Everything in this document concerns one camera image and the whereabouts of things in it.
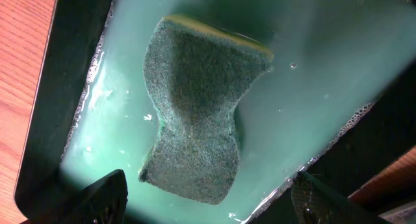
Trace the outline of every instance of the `scouring pad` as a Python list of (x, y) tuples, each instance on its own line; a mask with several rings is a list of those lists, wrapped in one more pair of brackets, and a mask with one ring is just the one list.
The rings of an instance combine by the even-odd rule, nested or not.
[(259, 42), (182, 15), (156, 26), (144, 80), (159, 131), (139, 179), (212, 205), (227, 195), (239, 168), (234, 110), (273, 54)]

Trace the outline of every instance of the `liquid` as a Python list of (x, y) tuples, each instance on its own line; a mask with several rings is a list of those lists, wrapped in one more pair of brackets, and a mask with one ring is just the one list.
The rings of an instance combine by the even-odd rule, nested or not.
[[(158, 21), (188, 13), (267, 45), (275, 71), (237, 108), (240, 169), (216, 206), (138, 181), (158, 129), (142, 65)], [(244, 223), (416, 55), (406, 0), (116, 0), (61, 172), (80, 188), (123, 169), (127, 213), (148, 223)]]

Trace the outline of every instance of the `green sponge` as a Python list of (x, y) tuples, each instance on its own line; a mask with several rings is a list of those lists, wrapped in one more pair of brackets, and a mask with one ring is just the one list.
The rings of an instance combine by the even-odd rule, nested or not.
[(239, 168), (235, 107), (272, 60), (254, 40), (182, 15), (163, 18), (144, 59), (159, 132), (140, 181), (219, 204)]

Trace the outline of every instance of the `sponge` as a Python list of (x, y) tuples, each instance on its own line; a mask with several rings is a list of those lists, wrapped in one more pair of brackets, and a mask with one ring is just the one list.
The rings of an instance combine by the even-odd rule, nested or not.
[(139, 180), (217, 205), (239, 168), (237, 103), (273, 54), (259, 42), (183, 15), (163, 18), (144, 59), (159, 131)]

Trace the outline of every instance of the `wet sponge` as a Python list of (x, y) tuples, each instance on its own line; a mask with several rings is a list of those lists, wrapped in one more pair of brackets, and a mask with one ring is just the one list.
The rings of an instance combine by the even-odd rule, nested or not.
[(182, 15), (156, 26), (144, 80), (159, 132), (139, 179), (212, 205), (227, 195), (239, 168), (234, 110), (273, 54), (258, 42)]

